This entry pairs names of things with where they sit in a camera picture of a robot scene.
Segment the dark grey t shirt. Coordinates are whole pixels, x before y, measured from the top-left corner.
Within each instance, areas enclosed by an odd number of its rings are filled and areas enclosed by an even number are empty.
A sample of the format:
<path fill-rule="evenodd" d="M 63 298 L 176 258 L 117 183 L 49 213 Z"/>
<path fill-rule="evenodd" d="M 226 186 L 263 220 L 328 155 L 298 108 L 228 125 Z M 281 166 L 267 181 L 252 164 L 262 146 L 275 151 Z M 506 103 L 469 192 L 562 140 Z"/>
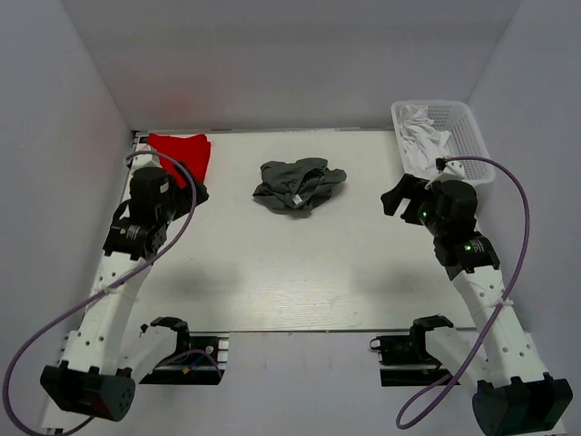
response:
<path fill-rule="evenodd" d="M 309 214 L 330 200 L 334 189 L 346 181 L 347 173 L 330 169 L 324 158 L 269 161 L 261 166 L 261 183 L 252 198 L 274 213 Z"/>

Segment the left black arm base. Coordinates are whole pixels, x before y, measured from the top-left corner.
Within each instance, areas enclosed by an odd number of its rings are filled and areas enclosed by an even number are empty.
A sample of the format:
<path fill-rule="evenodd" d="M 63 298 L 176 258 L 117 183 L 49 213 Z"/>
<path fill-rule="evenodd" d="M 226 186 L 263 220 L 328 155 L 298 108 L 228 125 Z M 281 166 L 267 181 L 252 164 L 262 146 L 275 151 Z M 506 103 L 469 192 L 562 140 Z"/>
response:
<path fill-rule="evenodd" d="M 228 351 L 228 333 L 193 333 L 193 352 L 158 365 L 141 381 L 141 385 L 164 386 L 217 386 L 225 373 Z"/>

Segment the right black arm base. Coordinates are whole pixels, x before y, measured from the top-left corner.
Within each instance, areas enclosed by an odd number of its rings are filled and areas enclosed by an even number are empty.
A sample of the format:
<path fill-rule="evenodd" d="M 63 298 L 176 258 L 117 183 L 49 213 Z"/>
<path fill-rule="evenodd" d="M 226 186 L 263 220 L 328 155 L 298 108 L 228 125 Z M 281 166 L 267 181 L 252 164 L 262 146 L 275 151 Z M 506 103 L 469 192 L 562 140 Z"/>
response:
<path fill-rule="evenodd" d="M 410 345 L 409 335 L 380 335 L 369 341 L 379 357 L 382 387 L 426 387 L 450 372 L 432 357 L 422 357 Z"/>

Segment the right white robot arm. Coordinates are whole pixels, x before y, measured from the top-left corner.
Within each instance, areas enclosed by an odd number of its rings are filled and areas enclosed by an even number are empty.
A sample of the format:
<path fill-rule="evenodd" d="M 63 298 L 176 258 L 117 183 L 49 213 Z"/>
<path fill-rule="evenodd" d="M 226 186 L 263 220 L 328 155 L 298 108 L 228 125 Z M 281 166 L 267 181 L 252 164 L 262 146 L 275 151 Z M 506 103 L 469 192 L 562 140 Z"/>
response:
<path fill-rule="evenodd" d="M 500 261 L 477 229 L 477 192 L 460 180 L 429 182 L 404 174 L 381 195 L 386 215 L 403 200 L 405 223 L 424 226 L 438 262 L 466 304 L 478 329 L 468 344 L 443 315 L 415 320 L 407 349 L 421 362 L 436 361 L 451 382 L 467 388 L 476 422 L 486 435 L 552 430 L 573 399 L 567 380 L 556 379 L 537 357 L 512 307 Z"/>

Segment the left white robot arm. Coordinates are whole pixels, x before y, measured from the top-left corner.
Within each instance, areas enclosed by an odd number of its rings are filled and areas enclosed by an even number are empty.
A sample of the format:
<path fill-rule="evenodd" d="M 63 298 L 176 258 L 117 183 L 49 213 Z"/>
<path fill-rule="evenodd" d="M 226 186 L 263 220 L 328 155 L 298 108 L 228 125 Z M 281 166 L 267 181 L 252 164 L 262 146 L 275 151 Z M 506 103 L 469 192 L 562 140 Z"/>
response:
<path fill-rule="evenodd" d="M 159 316 L 123 346 L 136 297 L 151 261 L 169 247 L 170 224 L 208 200 L 205 185 L 184 163 L 173 172 L 144 166 L 133 172 L 129 197 L 115 210 L 103 245 L 92 295 L 79 328 L 70 333 L 61 361 L 47 365 L 40 383 L 63 411 L 120 421 L 130 410 L 136 386 L 158 363 L 183 362 L 192 351 L 187 322 Z"/>

